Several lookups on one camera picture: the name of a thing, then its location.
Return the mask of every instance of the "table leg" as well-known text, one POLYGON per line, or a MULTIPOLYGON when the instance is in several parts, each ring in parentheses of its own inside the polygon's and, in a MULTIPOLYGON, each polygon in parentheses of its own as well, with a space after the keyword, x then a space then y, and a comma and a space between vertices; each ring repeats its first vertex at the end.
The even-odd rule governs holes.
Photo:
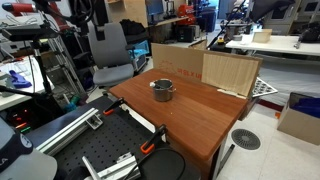
POLYGON ((228 135, 226 135, 226 137, 223 139, 222 143, 220 144, 220 147, 217 149, 217 151, 214 153, 212 157, 209 179, 215 180, 218 177, 220 163, 222 160, 223 150, 226 145, 227 137, 228 135))

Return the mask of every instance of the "metal bracket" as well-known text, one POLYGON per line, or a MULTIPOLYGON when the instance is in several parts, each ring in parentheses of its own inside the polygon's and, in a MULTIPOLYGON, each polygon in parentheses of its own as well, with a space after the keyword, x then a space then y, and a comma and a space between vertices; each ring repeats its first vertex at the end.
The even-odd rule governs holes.
POLYGON ((75 138, 77 138, 81 133, 83 133, 86 129, 88 129, 88 124, 90 126, 92 125, 91 127, 93 129, 97 129, 102 124, 102 121, 97 118, 96 113, 98 113, 98 110, 95 108, 91 108, 89 111, 85 112, 68 126, 61 129, 48 140, 40 144, 37 147, 37 150, 44 154, 54 156, 75 138), (91 119, 92 117, 94 119, 94 123, 88 123, 87 120, 91 119))
POLYGON ((90 119, 87 119, 86 121, 93 130, 98 129, 103 124, 103 121, 100 119, 99 114, 93 115, 90 119))
MULTIPOLYGON (((84 180, 121 180, 123 179, 132 168, 137 165, 135 156, 130 152, 120 156, 117 160, 117 164, 97 173, 90 164, 86 157, 83 157, 86 167, 88 168, 91 176, 84 180)), ((128 177, 128 180, 134 180, 141 176, 139 167, 136 167, 132 174, 128 177)))

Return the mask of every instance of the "cardboard panel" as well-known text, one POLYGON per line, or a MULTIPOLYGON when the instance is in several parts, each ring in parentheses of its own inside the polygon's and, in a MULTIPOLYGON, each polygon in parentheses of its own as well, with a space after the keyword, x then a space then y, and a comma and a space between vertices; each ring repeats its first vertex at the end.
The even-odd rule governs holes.
POLYGON ((290 108, 300 98, 306 97, 309 96, 290 94, 290 98, 281 112, 277 129, 306 142, 320 145, 320 118, 290 108))
POLYGON ((246 97, 249 96, 261 61, 243 57, 205 54, 202 82, 246 97))
POLYGON ((155 43, 151 48, 154 68, 195 81, 201 81, 204 54, 261 61, 260 58, 155 43))

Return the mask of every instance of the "white table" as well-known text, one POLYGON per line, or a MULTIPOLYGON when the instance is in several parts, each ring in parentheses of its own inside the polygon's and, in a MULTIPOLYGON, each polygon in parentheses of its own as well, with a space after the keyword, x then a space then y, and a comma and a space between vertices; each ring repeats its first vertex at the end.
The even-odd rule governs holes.
POLYGON ((230 41, 226 47, 233 49, 258 50, 278 53, 320 56, 319 43, 301 43, 300 48, 293 47, 298 36, 271 36, 267 43, 252 42, 253 35, 243 35, 242 41, 230 41))
MULTIPOLYGON (((38 62, 33 57, 30 57, 30 58, 31 58, 31 62, 32 62, 32 68, 33 68, 33 74, 34 74, 34 80, 35 80, 35 92, 37 92, 37 93, 44 92, 43 79, 42 79, 42 76, 40 73, 38 62)), ((21 73, 21 75, 23 75, 25 77, 25 79, 27 81, 31 82, 31 84, 33 85, 31 67, 30 67, 28 57, 24 58, 22 64, 27 68, 29 75, 25 75, 25 73, 21 73)), ((0 64, 0 71, 9 73, 10 70, 14 70, 16 72, 21 71, 18 68, 18 66, 15 65, 15 63, 0 64)), ((51 88, 53 89, 54 86, 53 86, 52 82, 50 81, 49 78, 48 78, 48 80, 51 85, 51 88)), ((26 91, 26 92, 33 92, 33 86, 28 87, 28 88, 18 89, 18 90, 22 90, 22 91, 26 91)), ((19 104, 21 102, 27 101, 29 99, 31 99, 30 96, 18 95, 18 94, 14 94, 12 96, 5 97, 5 98, 0 96, 0 111, 7 109, 9 107, 12 107, 12 106, 19 104)))

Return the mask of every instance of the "office chair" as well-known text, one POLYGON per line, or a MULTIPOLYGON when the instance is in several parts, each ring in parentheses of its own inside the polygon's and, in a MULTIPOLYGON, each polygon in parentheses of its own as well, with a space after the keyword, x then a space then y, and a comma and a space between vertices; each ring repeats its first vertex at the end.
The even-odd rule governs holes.
POLYGON ((112 87, 132 78, 134 69, 121 25, 105 24, 105 39, 101 41, 96 38, 93 24, 88 25, 91 54, 99 68, 93 75, 94 84, 100 87, 112 87))

